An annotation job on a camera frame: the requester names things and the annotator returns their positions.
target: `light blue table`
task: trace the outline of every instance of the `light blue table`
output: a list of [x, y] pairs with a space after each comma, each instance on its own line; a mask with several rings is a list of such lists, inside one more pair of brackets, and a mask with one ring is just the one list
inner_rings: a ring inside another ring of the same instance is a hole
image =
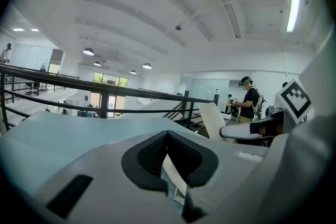
[[85, 152], [162, 130], [195, 134], [167, 118], [104, 120], [41, 111], [0, 137], [0, 155], [12, 183], [33, 195]]

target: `khaki pants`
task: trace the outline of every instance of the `khaki pants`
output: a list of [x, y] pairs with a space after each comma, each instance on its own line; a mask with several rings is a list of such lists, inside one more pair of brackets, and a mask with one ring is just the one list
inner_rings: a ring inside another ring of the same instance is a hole
[[246, 117], [243, 117], [243, 116], [239, 116], [238, 118], [238, 123], [249, 123], [253, 121], [253, 119], [249, 119], [249, 118], [246, 118]]

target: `fluorescent light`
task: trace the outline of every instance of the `fluorescent light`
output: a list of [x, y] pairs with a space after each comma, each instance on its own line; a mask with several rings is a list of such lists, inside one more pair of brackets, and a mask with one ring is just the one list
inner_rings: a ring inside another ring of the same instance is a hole
[[150, 63], [144, 63], [142, 66], [144, 69], [152, 69], [152, 66]]
[[298, 17], [298, 13], [299, 13], [299, 6], [300, 6], [300, 0], [292, 0], [288, 25], [286, 29], [287, 32], [293, 32], [294, 30], [295, 22]]
[[93, 50], [92, 50], [91, 48], [86, 48], [83, 52], [84, 52], [86, 55], [90, 55], [90, 56], [95, 55], [95, 53], [93, 52]]

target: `person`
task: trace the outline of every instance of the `person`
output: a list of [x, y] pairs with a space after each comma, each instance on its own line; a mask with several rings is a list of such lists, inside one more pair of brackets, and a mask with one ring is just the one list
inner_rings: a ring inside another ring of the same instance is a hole
[[235, 102], [235, 106], [239, 106], [240, 115], [238, 123], [248, 123], [253, 121], [254, 110], [253, 105], [256, 106], [259, 100], [259, 93], [252, 85], [252, 79], [249, 77], [243, 77], [239, 82], [239, 85], [246, 90], [246, 95], [243, 102]]
[[9, 59], [9, 50], [12, 49], [12, 44], [8, 43], [6, 48], [1, 52], [0, 55], [0, 63], [9, 63], [10, 59]]
[[225, 101], [225, 113], [227, 113], [229, 107], [230, 107], [230, 100], [232, 99], [232, 94], [229, 94], [227, 96], [227, 100]]

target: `white ceiling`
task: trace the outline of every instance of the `white ceiling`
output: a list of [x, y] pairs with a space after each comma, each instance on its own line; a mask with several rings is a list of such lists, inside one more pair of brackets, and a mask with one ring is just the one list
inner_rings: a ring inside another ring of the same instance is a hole
[[323, 0], [301, 0], [293, 33], [285, 31], [291, 0], [20, 1], [22, 13], [82, 62], [87, 62], [82, 50], [91, 47], [102, 60], [139, 68], [144, 62], [173, 65], [175, 56], [181, 60], [190, 51], [201, 59], [211, 48], [222, 47], [225, 56], [227, 48], [253, 49], [259, 41], [255, 50], [278, 42], [315, 51], [332, 24]]

